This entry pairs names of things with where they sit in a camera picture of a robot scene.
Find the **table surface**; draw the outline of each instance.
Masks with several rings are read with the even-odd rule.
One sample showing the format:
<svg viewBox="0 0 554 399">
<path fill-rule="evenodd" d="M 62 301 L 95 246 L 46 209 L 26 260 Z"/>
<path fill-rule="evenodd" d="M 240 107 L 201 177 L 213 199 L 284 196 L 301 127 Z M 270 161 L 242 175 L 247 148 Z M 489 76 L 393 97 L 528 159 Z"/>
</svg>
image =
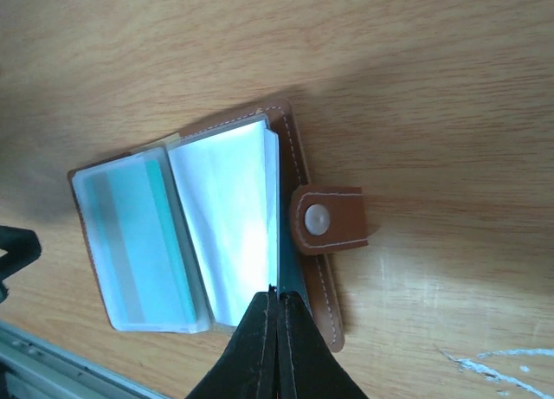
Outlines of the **table surface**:
<svg viewBox="0 0 554 399">
<path fill-rule="evenodd" d="M 367 395 L 534 395 L 458 371 L 478 362 L 554 395 L 554 357 L 476 357 L 554 348 L 553 6 L 0 0 L 0 219 L 44 248 L 0 319 L 186 395 L 228 336 L 110 327 L 66 173 L 284 94 L 313 181 L 364 187 L 370 246 L 332 264 Z"/>
</svg>

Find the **white paint mark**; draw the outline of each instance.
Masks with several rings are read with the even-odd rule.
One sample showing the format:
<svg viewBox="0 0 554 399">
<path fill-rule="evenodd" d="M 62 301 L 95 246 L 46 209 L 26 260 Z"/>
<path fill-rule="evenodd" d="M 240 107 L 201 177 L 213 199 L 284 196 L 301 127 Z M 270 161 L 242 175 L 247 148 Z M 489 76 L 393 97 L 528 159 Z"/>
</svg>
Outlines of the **white paint mark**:
<svg viewBox="0 0 554 399">
<path fill-rule="evenodd" d="M 533 395 L 540 397 L 541 399 L 554 399 L 554 396 L 547 395 L 541 392 L 540 390 L 535 389 L 530 384 L 521 382 L 519 379 L 516 379 L 515 377 L 503 375 L 502 373 L 499 373 L 495 369 L 485 366 L 484 364 L 476 363 L 473 360 L 470 360 L 469 358 L 456 358 L 444 351 L 440 351 L 440 352 L 445 357 L 448 357 L 448 359 L 459 364 L 460 371 L 471 370 L 477 374 L 492 377 L 493 379 L 498 380 L 499 382 L 507 382 L 507 383 L 513 384 L 523 390 L 528 391 L 529 393 L 532 393 Z"/>
<path fill-rule="evenodd" d="M 499 350 L 480 353 L 478 358 L 488 358 L 491 356 L 550 356 L 554 357 L 554 349 L 518 349 L 518 350 Z"/>
</svg>

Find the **brown leather strap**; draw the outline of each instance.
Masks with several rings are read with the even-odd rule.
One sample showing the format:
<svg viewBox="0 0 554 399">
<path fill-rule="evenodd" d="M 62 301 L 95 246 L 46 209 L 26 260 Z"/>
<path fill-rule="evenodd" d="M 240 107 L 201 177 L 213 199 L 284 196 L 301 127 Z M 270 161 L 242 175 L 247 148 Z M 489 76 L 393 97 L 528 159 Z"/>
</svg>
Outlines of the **brown leather strap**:
<svg viewBox="0 0 554 399">
<path fill-rule="evenodd" d="M 294 191 L 302 184 L 310 182 L 293 111 L 288 101 L 284 99 L 263 104 L 259 109 L 269 117 L 271 129 L 279 135 L 283 182 L 281 198 L 290 207 Z M 335 352 L 341 351 L 345 345 L 345 334 L 329 260 L 326 254 L 301 255 L 300 265 L 313 320 L 329 349 Z"/>
<path fill-rule="evenodd" d="M 303 254 L 368 244 L 364 197 L 357 187 L 300 186 L 293 193 L 290 213 L 293 238 Z"/>
</svg>

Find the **white stitching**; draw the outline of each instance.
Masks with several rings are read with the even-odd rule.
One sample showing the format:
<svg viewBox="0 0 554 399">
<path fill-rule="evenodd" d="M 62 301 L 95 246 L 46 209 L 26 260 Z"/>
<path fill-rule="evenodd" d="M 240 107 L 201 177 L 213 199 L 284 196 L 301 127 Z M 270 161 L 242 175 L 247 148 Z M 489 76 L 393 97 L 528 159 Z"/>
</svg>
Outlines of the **white stitching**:
<svg viewBox="0 0 554 399">
<path fill-rule="evenodd" d="M 325 303 L 327 304 L 327 311 L 329 312 L 329 317 L 331 317 L 331 322 L 332 322 L 332 310 L 331 310 L 331 303 L 329 302 L 329 296 L 327 295 L 327 286 L 325 285 L 325 281 L 323 280 L 323 272 L 321 271 L 321 264 L 319 262 L 316 262 L 316 263 L 318 264 L 319 279 L 321 280 L 321 286 L 323 287 L 323 294 L 325 295 Z M 336 341 L 337 341 L 337 329 L 333 324 L 331 345 L 335 344 Z"/>
<path fill-rule="evenodd" d="M 300 177 L 300 168 L 298 166 L 298 161 L 296 161 L 296 152 L 294 151 L 293 136 L 291 135 L 291 130 L 288 127 L 287 116 L 285 115 L 285 111 L 283 111 L 283 109 L 280 106 L 268 107 L 266 111 L 269 111 L 272 109 L 279 109 L 280 114 L 283 117 L 283 120 L 285 121 L 285 127 L 287 129 L 287 135 L 288 135 L 288 142 L 291 145 L 291 151 L 293 152 L 294 169 L 296 170 L 296 177 L 298 178 L 298 184 L 300 185 L 302 184 L 302 178 Z"/>
<path fill-rule="evenodd" d="M 311 245 L 309 244 L 306 239 L 304 238 L 304 235 L 302 234 L 302 229 L 300 228 L 300 209 L 302 207 L 302 202 L 307 196 L 338 196 L 338 197 L 360 197 L 362 194 L 360 193 L 322 193 L 319 191 L 312 191 L 309 193 L 305 193 L 302 198 L 300 198 L 300 201 L 298 202 L 298 206 L 296 206 L 296 218 L 295 218 L 295 226 L 296 226 L 296 232 L 298 233 L 298 236 L 300 240 L 302 241 L 302 244 L 306 246 L 307 248 L 331 248 L 333 246 L 340 246 L 340 245 L 347 245 L 349 243 L 359 243 L 361 241 L 367 241 L 367 238 L 364 239 L 355 239 L 353 241 L 336 241 L 334 243 L 327 243 L 325 245 Z"/>
<path fill-rule="evenodd" d="M 244 116 L 241 116 L 241 117 L 236 118 L 236 119 L 227 120 L 225 122 L 222 122 L 221 124 L 213 125 L 213 126 L 210 126 L 209 128 L 202 129 L 201 131 L 194 132 L 190 135 L 187 135 L 186 137 L 182 137 L 181 139 L 194 138 L 194 137 L 197 137 L 198 135 L 200 135 L 202 133 L 205 133 L 207 131 L 211 131 L 212 129 L 219 128 L 220 126 L 224 126 L 224 125 L 227 125 L 227 124 L 232 124 L 233 122 L 238 122 L 239 120 L 249 118 L 250 116 L 254 116 L 254 115 L 256 115 L 256 112 L 249 113 L 248 115 L 244 115 Z"/>
<path fill-rule="evenodd" d="M 294 161 L 294 169 L 296 170 L 296 177 L 298 178 L 298 184 L 302 185 L 302 177 L 300 176 L 300 168 L 299 168 L 299 165 L 298 165 L 298 161 L 296 159 L 296 150 L 294 149 L 293 136 L 291 135 L 291 130 L 288 126 L 288 121 L 287 121 L 287 116 L 285 115 L 285 111 L 283 111 L 283 108 L 280 107 L 280 106 L 270 106 L 270 107 L 267 107 L 266 109 L 264 109 L 263 112 L 271 111 L 271 110 L 274 110 L 274 109 L 279 110 L 281 116 L 283 117 L 283 120 L 285 121 L 285 127 L 287 129 L 287 135 L 288 135 L 288 142 L 291 145 L 291 151 L 293 153 L 293 161 Z M 213 125 L 213 126 L 210 126 L 209 128 L 202 129 L 201 131 L 192 133 L 191 135 L 187 135 L 186 137 L 183 137 L 183 139 L 194 138 L 194 137 L 196 137 L 196 136 L 198 136 L 198 135 L 200 135 L 204 132 L 211 131 L 212 129 L 215 129 L 219 126 L 232 124 L 233 122 L 237 122 L 239 120 L 249 118 L 250 116 L 254 116 L 256 114 L 257 114 L 257 112 L 252 112 L 252 113 L 249 113 L 247 115 L 243 115 L 239 118 L 227 120 L 225 122 L 222 122 L 221 124 Z M 329 312 L 329 319 L 331 320 L 331 327 L 332 327 L 333 337 L 332 337 L 332 341 L 331 341 L 330 345 L 333 345 L 337 342 L 337 328 L 335 327 L 335 321 L 334 321 L 333 315 L 332 315 L 331 303 L 329 302 L 329 295 L 327 294 L 327 288 L 326 288 L 325 282 L 323 280 L 323 273 L 321 272 L 321 261 L 322 260 L 319 256 L 315 256 L 315 258 L 316 258 L 316 263 L 318 265 L 318 270 L 319 270 L 319 280 L 321 281 L 321 287 L 323 289 L 323 294 L 325 295 L 325 303 L 327 304 L 327 311 Z"/>
</svg>

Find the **leather wallet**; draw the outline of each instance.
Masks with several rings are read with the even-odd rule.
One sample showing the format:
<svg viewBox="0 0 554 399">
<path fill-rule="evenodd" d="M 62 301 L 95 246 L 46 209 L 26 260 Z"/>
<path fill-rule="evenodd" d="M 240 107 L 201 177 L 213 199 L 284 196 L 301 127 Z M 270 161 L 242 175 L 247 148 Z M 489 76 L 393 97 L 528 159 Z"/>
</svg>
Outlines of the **leather wallet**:
<svg viewBox="0 0 554 399">
<path fill-rule="evenodd" d="M 313 320 L 331 351 L 340 351 L 345 343 L 338 298 L 327 255 L 339 250 L 367 245 L 364 199 L 355 187 L 311 184 L 293 110 L 286 99 L 267 100 L 202 119 L 177 132 L 140 145 L 109 159 L 71 170 L 68 179 L 91 261 L 93 256 L 87 228 L 73 185 L 74 176 L 85 169 L 129 157 L 153 147 L 168 147 L 176 141 L 205 136 L 213 130 L 243 123 L 264 114 L 268 127 L 279 139 L 280 199 L 287 208 L 282 222 L 289 222 L 298 250 L 301 272 Z"/>
</svg>

